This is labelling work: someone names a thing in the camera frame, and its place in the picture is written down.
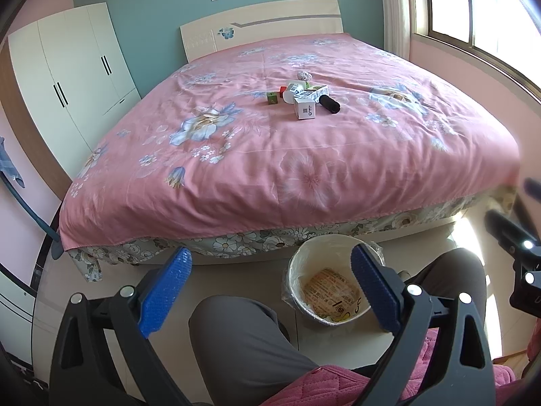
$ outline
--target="gray stripe on headboard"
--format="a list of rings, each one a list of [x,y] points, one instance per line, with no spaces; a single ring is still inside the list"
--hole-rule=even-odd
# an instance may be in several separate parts
[[[246,23],[246,24],[231,23],[231,26],[242,28],[242,27],[256,26],[258,24],[274,23],[275,21],[306,20],[310,18],[341,18],[341,17],[342,17],[341,15],[299,15],[295,17],[282,17],[282,18],[272,18],[270,20],[253,21],[252,23]]]

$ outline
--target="white curtain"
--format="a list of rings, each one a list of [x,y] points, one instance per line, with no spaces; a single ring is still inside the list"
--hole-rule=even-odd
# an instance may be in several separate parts
[[[383,25],[385,50],[409,59],[409,0],[383,0]]]

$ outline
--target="wardrobe handle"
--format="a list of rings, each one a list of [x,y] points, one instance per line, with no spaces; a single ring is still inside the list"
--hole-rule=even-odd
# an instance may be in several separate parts
[[[62,97],[64,98],[64,102],[66,102],[66,105],[68,105],[68,100],[66,99],[66,95],[62,91],[62,87],[60,87],[60,82],[57,82],[56,84],[58,85],[58,87],[60,89],[60,93],[62,94]]]
[[[62,108],[66,108],[66,106],[64,105],[64,102],[62,102],[62,99],[60,98],[60,95],[58,94],[58,90],[56,89],[56,85],[53,85],[52,87],[55,89],[56,96],[58,96],[58,100],[62,104]]]
[[[107,66],[105,65],[105,61],[103,59],[104,56],[102,56],[102,64],[103,64],[103,67],[105,68],[105,72],[107,73],[107,76],[109,76],[109,71],[107,70]]]
[[[113,74],[113,72],[111,72],[111,67],[109,67],[109,63],[107,62],[107,56],[103,56],[104,59],[105,59],[105,63],[107,64],[107,68],[109,69],[109,74]]]

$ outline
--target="metal screw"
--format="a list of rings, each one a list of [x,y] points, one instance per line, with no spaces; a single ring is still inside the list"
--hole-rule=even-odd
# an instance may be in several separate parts
[[[123,298],[131,298],[135,294],[135,289],[131,285],[122,287],[120,289],[120,296]]]
[[[409,284],[407,287],[407,292],[412,296],[420,296],[423,292],[423,289],[415,284]]]
[[[460,299],[464,303],[471,303],[472,302],[472,297],[467,293],[459,294],[458,299]]]
[[[74,295],[71,296],[70,298],[70,302],[71,303],[79,303],[83,300],[83,295],[80,294],[80,293],[75,293]]]

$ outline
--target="headboard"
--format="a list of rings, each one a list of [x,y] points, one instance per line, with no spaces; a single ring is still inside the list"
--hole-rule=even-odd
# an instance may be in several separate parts
[[[343,33],[338,0],[283,0],[226,10],[180,26],[188,62],[264,39]]]

